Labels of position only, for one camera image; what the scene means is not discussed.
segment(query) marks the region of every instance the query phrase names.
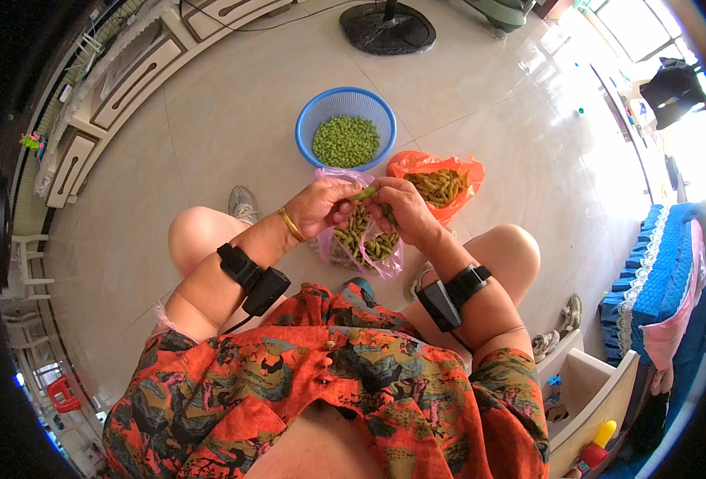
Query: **black fan stand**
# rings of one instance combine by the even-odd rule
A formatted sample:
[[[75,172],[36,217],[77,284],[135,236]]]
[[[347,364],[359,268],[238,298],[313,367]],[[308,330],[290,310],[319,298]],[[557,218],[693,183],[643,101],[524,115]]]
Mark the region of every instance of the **black fan stand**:
[[[422,53],[435,43],[425,15],[397,0],[350,7],[340,15],[340,26],[350,44],[375,55]]]

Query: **lace trim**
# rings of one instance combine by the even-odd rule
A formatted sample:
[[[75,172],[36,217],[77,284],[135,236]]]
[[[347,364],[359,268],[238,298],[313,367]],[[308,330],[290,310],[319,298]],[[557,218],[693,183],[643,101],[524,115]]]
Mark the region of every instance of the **lace trim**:
[[[162,327],[168,327],[172,331],[177,331],[177,325],[169,321],[169,318],[166,317],[166,309],[164,309],[160,301],[154,304],[154,313],[156,313],[156,324]]]
[[[643,259],[640,260],[640,267],[635,271],[635,279],[629,283],[629,289],[624,292],[624,301],[619,303],[619,321],[616,323],[619,327],[619,352],[624,356],[627,351],[632,348],[632,326],[633,326],[633,307],[637,300],[640,291],[643,290],[643,284],[648,280],[648,275],[653,270],[653,265],[656,262],[656,257],[659,255],[659,245],[662,244],[662,236],[664,235],[664,226],[667,224],[669,217],[669,206],[664,206],[656,218],[656,227],[651,233],[651,241],[643,253]]]

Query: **blue plastic basket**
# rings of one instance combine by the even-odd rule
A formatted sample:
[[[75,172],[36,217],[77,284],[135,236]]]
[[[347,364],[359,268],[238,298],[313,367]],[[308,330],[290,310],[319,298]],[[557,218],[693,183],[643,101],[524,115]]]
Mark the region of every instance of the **blue plastic basket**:
[[[387,156],[396,143],[396,116],[385,100],[377,94],[358,87],[339,87],[324,91],[310,100],[300,111],[295,128],[295,139],[300,153],[316,168],[326,166],[313,154],[313,136],[320,122],[332,117],[347,115],[361,117],[374,122],[380,135],[380,148],[374,159],[355,170],[364,171],[377,165]]]

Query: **sneaker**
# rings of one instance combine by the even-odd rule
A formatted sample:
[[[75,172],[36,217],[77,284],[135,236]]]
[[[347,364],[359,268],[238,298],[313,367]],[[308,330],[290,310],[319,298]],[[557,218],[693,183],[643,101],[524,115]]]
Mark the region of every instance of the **sneaker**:
[[[449,228],[447,226],[445,230],[449,232],[455,240],[459,240],[459,235],[457,235],[456,230],[454,228]],[[408,288],[405,291],[406,299],[416,301],[416,292],[422,289],[423,276],[425,276],[428,271],[432,271],[433,269],[433,263],[430,263],[430,260],[425,260],[422,266],[416,271],[414,276],[412,276],[411,281],[406,282],[406,286]]]
[[[544,358],[558,346],[560,334],[556,330],[546,334],[538,334],[531,340],[531,348],[534,350],[534,361],[542,362]]]
[[[569,331],[576,330],[582,324],[582,299],[574,293],[568,304],[560,310],[560,337],[566,336]]]
[[[257,198],[245,186],[233,188],[228,199],[228,214],[247,225],[254,225],[259,221]]]

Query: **gold bracelet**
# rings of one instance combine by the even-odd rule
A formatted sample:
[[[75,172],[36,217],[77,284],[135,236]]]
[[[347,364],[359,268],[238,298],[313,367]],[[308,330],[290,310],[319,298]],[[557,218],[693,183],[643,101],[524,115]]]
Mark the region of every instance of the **gold bracelet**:
[[[284,219],[284,223],[286,223],[286,227],[289,228],[291,231],[291,234],[297,238],[297,241],[300,243],[305,243],[308,239],[300,233],[300,230],[297,229],[294,223],[291,222],[291,218],[289,217],[289,214],[286,212],[286,206],[281,206],[279,209],[279,214],[281,217]]]

